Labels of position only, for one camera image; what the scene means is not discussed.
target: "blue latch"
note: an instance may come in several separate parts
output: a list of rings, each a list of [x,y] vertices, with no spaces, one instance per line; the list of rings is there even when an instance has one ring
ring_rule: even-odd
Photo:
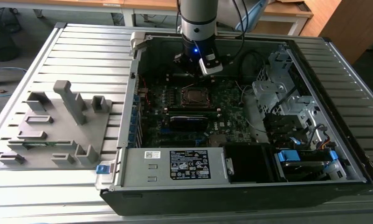
[[[110,166],[98,165],[97,169],[94,170],[97,174],[109,174],[110,173]]]
[[[281,162],[299,161],[299,156],[297,150],[282,150],[278,153],[278,158]]]
[[[295,145],[301,145],[301,141],[298,141],[295,138],[290,137],[291,141],[295,143]]]
[[[331,157],[331,160],[338,159],[335,151],[330,151],[330,157]]]

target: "gray 3d-printed holder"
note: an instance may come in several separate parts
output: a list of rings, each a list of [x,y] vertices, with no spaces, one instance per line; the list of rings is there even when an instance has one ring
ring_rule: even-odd
[[[93,169],[98,164],[112,101],[104,96],[84,101],[69,87],[68,81],[56,82],[62,100],[29,93],[30,110],[8,141],[12,151],[0,155],[1,168]]]

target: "power supply label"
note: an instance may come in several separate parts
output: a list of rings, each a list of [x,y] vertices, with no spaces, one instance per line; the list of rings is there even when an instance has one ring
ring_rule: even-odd
[[[173,180],[210,179],[206,150],[169,151],[169,176]]]

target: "barcode sticker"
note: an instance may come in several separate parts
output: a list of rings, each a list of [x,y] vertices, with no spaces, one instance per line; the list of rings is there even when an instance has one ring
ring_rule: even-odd
[[[160,151],[145,151],[145,159],[160,159]]]
[[[102,5],[104,6],[112,6],[112,7],[120,7],[120,4],[106,4],[106,3],[104,3]]]

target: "wooden table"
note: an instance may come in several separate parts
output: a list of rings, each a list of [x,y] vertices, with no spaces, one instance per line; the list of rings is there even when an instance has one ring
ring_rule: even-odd
[[[124,0],[122,14],[125,26],[134,26],[134,14],[177,15],[174,0]],[[291,23],[287,35],[298,35],[311,12],[301,11],[294,3],[270,3],[261,16],[261,21]]]
[[[125,26],[134,26],[134,14],[177,15],[176,0],[0,0],[0,7],[122,13]],[[273,2],[261,21],[291,23],[287,35],[298,35],[311,17],[294,3]]]
[[[0,0],[0,7],[121,13],[124,0]]]

